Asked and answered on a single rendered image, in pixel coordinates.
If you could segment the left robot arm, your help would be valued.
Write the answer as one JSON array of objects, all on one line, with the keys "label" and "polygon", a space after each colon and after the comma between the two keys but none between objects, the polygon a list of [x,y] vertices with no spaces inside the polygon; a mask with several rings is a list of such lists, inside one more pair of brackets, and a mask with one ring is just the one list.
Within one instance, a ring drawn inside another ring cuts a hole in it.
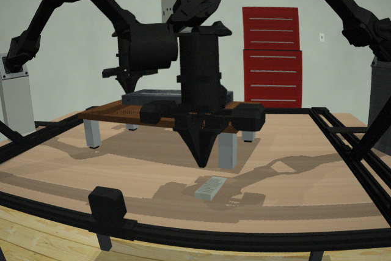
[{"label": "left robot arm", "polygon": [[[54,9],[64,2],[80,0],[42,0],[28,29],[11,39],[7,56],[2,57],[5,73],[19,73],[23,66],[31,60],[40,48],[41,32]],[[129,48],[129,28],[131,23],[140,23],[128,10],[122,9],[115,0],[91,0],[112,22],[115,32],[112,37],[118,38],[118,50]],[[39,36],[39,37],[38,37]],[[4,58],[4,59],[3,59]]]}]

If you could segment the brown wooden stand with grey legs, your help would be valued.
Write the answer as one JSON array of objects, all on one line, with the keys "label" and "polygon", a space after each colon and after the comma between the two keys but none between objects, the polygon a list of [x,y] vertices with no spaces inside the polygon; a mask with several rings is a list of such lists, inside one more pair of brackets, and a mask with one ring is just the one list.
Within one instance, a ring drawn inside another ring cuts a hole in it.
[{"label": "brown wooden stand with grey legs", "polygon": [[[245,101],[232,101],[225,106],[226,109],[233,109],[240,103],[257,103]],[[260,103],[257,103],[260,104]],[[134,131],[139,125],[151,127],[172,128],[175,126],[175,118],[162,117],[156,124],[145,124],[140,121],[140,110],[143,105],[123,105],[122,100],[114,101],[96,108],[88,109],[78,113],[78,118],[83,119],[84,131],[87,146],[96,149],[101,145],[100,128],[98,121],[125,123],[126,129]],[[132,125],[130,125],[132,124]],[[218,168],[233,169],[236,165],[237,154],[237,132],[229,126],[218,135]],[[234,133],[234,134],[232,134]],[[242,131],[242,140],[252,142],[255,139],[255,132]]]}]

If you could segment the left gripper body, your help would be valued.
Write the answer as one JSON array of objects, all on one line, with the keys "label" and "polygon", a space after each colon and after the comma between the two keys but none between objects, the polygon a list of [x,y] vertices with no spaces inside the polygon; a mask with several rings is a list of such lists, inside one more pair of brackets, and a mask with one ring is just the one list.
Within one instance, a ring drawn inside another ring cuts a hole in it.
[{"label": "left gripper body", "polygon": [[127,72],[124,72],[126,68],[129,68],[128,50],[119,50],[119,53],[116,54],[116,57],[119,57],[119,67],[112,68],[112,69],[111,68],[104,69],[102,71],[103,78],[109,78],[110,76],[117,76],[117,78],[124,78],[127,76],[136,77],[136,76],[153,75],[158,73],[158,70],[143,70],[138,72],[130,72],[130,69],[127,69]]}]

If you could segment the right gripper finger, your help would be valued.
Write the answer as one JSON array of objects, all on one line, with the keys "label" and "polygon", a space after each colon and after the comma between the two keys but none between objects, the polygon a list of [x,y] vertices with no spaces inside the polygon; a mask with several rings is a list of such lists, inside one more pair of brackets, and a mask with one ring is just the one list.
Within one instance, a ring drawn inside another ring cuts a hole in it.
[{"label": "right gripper finger", "polygon": [[[205,128],[205,126],[199,130],[199,142],[200,142],[200,162],[202,168],[205,168],[210,157],[213,144],[217,138],[217,135],[221,134],[229,125],[229,122],[221,129]],[[212,137],[212,138],[211,138]],[[210,142],[211,141],[211,142]]]},{"label": "right gripper finger", "polygon": [[198,120],[198,122],[190,128],[173,127],[173,131],[177,131],[182,137],[189,150],[191,151],[198,166],[202,168],[200,162],[200,142],[199,142],[199,130],[203,128],[204,120]]}]

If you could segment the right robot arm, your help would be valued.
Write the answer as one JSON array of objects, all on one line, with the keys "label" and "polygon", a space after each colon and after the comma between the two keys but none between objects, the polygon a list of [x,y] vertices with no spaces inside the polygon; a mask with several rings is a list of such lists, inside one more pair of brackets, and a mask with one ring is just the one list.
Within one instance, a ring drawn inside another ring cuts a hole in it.
[{"label": "right robot arm", "polygon": [[[350,45],[368,46],[378,61],[391,62],[391,20],[379,20],[371,11],[354,0],[325,0],[342,19],[342,34]],[[180,67],[219,66],[218,37],[232,31],[216,21],[201,26],[219,7],[221,0],[176,0],[173,14],[166,23],[131,23],[128,48],[130,72],[170,68],[178,58]],[[180,32],[186,27],[191,32]],[[173,34],[174,29],[174,34]],[[175,55],[176,53],[176,55]]]}]

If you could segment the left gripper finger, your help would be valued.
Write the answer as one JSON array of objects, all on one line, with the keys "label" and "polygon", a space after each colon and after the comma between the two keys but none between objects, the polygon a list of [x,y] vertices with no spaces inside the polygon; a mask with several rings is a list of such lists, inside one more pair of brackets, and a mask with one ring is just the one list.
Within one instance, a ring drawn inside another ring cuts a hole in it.
[{"label": "left gripper finger", "polygon": [[[129,77],[129,76],[127,76],[127,77]],[[125,81],[125,78],[127,78],[127,77],[124,77],[124,78],[116,78],[116,79],[115,79],[115,80],[117,80],[117,81],[120,83],[120,85],[122,86],[122,88],[123,88],[123,90],[125,91],[126,94],[128,94],[128,89],[127,89],[127,87],[126,87],[126,81]]]},{"label": "left gripper finger", "polygon": [[[127,86],[127,89],[128,89],[128,93],[134,92],[136,84],[137,84],[137,81],[139,80],[138,77],[140,78],[142,76],[125,78],[126,86]],[[132,79],[132,78],[135,78],[135,79]]]}]

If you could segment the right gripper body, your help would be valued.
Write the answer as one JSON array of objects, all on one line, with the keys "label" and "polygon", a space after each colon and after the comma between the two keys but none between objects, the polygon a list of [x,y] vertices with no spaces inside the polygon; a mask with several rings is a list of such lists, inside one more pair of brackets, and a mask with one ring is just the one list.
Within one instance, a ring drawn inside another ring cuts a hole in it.
[{"label": "right gripper body", "polygon": [[236,131],[260,131],[266,119],[265,107],[240,103],[233,109],[221,108],[220,79],[219,67],[181,67],[177,75],[181,103],[177,106],[175,100],[155,100],[144,104],[139,112],[141,123],[157,124],[165,117],[175,118],[175,127],[190,128],[198,120],[204,120],[205,128],[221,129],[231,122]]}]

